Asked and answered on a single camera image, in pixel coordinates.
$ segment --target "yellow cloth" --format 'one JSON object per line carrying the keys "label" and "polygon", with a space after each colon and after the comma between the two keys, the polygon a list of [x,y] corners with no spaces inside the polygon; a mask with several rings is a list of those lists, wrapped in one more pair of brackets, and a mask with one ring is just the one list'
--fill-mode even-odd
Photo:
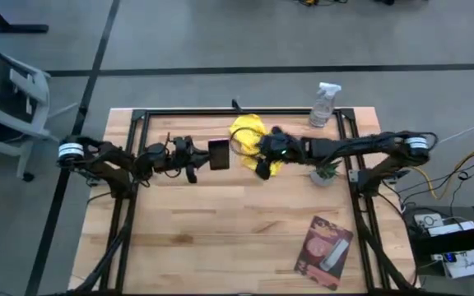
{"label": "yellow cloth", "polygon": [[[241,152],[247,155],[258,153],[259,148],[255,145],[259,143],[261,135],[267,134],[267,129],[264,127],[263,121],[261,121],[261,118],[256,114],[241,115],[237,117],[230,126],[230,134],[233,134],[241,127],[249,127],[255,131],[252,132],[249,129],[242,129],[235,133],[234,139],[240,143]],[[242,160],[243,164],[252,170],[255,170],[255,167],[257,167],[257,160],[253,157],[243,156]],[[271,176],[275,176],[279,170],[281,170],[281,165],[281,161],[272,162],[272,164],[270,164]]]}

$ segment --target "white spray nozzle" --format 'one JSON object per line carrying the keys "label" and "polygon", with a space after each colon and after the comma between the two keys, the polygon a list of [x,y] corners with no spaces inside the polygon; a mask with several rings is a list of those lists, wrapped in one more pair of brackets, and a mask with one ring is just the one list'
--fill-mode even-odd
{"label": "white spray nozzle", "polygon": [[318,94],[322,94],[324,92],[325,94],[327,94],[327,96],[333,97],[340,90],[342,90],[342,86],[335,85],[332,83],[319,82]]}

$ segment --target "red book cover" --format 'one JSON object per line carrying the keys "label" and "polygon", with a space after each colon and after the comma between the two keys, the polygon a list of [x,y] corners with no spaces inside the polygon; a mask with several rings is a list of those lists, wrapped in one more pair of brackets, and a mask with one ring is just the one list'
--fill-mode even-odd
{"label": "red book cover", "polygon": [[315,216],[294,270],[335,291],[353,236],[351,231]]}

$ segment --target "plant pot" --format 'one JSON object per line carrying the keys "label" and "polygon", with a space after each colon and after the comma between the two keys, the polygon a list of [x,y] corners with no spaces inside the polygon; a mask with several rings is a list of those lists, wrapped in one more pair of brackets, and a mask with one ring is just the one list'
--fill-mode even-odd
{"label": "plant pot", "polygon": [[336,176],[332,177],[332,178],[321,178],[319,177],[318,173],[316,171],[312,171],[312,173],[310,173],[310,179],[312,179],[312,182],[314,182],[314,184],[318,185],[318,186],[321,186],[321,187],[326,187],[332,183],[334,183],[334,180],[336,179]]}

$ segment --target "small potted plant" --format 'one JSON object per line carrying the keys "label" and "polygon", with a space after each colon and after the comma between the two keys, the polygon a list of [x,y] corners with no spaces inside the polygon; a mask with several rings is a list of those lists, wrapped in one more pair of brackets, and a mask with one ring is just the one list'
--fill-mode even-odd
{"label": "small potted plant", "polygon": [[341,160],[328,163],[322,166],[317,167],[312,173],[310,173],[310,178],[314,184],[322,187],[326,187],[334,182],[337,176],[337,166],[341,163]]}

